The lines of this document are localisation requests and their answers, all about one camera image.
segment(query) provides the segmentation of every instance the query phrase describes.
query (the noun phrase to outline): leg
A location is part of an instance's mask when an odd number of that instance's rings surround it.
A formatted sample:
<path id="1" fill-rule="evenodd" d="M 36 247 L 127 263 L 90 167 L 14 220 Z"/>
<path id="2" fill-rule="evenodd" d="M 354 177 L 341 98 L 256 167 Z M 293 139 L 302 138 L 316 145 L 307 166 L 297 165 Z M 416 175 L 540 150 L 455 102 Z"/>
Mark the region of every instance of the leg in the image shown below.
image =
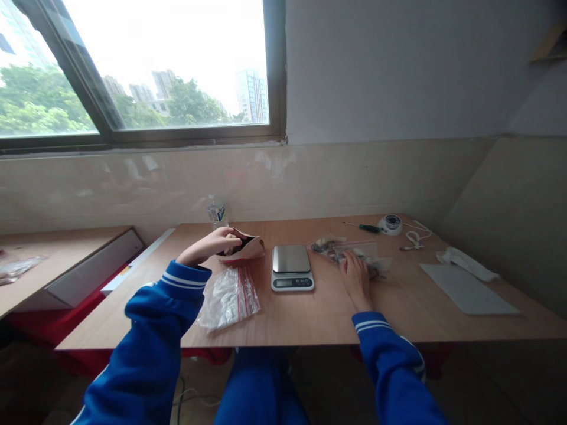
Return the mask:
<path id="1" fill-rule="evenodd" d="M 240 348 L 215 425 L 308 424 L 281 349 Z"/>

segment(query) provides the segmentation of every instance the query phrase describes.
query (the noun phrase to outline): desk surface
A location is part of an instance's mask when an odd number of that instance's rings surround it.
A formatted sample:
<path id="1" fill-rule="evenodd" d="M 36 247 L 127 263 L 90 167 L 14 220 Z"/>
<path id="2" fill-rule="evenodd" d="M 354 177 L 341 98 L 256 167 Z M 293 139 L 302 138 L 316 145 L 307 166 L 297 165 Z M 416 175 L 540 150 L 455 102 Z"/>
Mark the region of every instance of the desk surface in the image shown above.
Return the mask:
<path id="1" fill-rule="evenodd" d="M 207 334 L 194 325 L 181 346 L 257 346 L 357 344 L 352 325 L 354 313 L 343 288 L 338 268 L 309 251 L 315 290 L 307 293 L 274 293 L 270 288 L 272 249 L 276 244 L 308 244 L 325 233 L 346 236 L 349 241 L 376 239 L 378 254 L 393 257 L 387 279 L 371 282 L 374 307 L 387 317 L 393 329 L 412 342 L 486 341 L 503 339 L 567 338 L 567 322 L 531 300 L 508 283 L 498 280 L 489 287 L 522 311 L 515 316 L 468 316 L 423 272 L 419 263 L 439 264 L 435 252 L 447 244 L 437 236 L 424 240 L 421 251 L 400 251 L 407 246 L 405 232 L 397 237 L 374 235 L 345 225 L 376 224 L 379 216 L 320 218 L 316 220 L 233 223 L 248 234 L 261 235 L 266 256 L 250 262 L 262 311 L 223 331 Z M 147 282 L 158 280 L 171 259 L 210 232 L 210 224 L 182 224 L 153 254 L 113 291 L 57 349 L 115 348 L 130 328 L 124 307 Z M 206 267 L 219 267 L 209 259 Z"/>
<path id="2" fill-rule="evenodd" d="M 131 226 L 0 236 L 0 248 L 16 260 L 48 256 L 16 282 L 0 286 L 0 317 L 128 231 Z"/>

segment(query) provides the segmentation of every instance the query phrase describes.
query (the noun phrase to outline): water bottle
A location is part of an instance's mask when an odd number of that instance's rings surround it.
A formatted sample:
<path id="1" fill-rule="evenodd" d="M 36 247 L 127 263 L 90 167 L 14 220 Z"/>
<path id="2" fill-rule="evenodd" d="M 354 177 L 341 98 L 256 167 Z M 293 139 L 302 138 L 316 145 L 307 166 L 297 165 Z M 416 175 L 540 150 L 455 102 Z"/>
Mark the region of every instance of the water bottle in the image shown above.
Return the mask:
<path id="1" fill-rule="evenodd" d="M 214 194 L 210 194 L 208 198 L 211 203 L 207 206 L 207 212 L 213 224 L 213 230 L 219 227 L 228 227 L 229 219 L 224 208 L 224 202 L 215 200 Z"/>

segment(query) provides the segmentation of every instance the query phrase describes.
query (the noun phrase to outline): blue jacket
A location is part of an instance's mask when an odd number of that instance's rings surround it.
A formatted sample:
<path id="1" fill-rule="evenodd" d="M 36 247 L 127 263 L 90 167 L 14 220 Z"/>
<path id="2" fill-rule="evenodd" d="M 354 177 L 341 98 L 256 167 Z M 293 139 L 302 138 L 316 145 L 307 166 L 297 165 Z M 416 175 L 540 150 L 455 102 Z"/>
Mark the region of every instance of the blue jacket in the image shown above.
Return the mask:
<path id="1" fill-rule="evenodd" d="M 72 425 L 169 424 L 181 337 L 201 309 L 210 276 L 209 269 L 172 261 L 160 281 L 138 290 L 125 310 L 132 328 L 87 389 L 84 407 Z M 380 423 L 445 424 L 423 384 L 425 364 L 419 351 L 397 336 L 379 313 L 358 313 L 353 323 L 376 386 Z"/>

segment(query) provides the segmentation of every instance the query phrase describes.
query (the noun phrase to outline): green screwdriver handle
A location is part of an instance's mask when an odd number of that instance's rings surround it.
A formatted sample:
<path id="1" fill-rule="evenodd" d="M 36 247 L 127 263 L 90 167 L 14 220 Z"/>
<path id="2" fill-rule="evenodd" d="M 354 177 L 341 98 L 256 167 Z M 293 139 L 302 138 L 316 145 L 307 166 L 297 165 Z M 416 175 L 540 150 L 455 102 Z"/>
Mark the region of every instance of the green screwdriver handle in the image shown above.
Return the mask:
<path id="1" fill-rule="evenodd" d="M 367 224 L 359 224 L 359 228 L 361 228 L 362 230 L 366 230 L 372 233 L 380 233 L 380 228 L 376 227 L 376 226 L 370 226 Z"/>

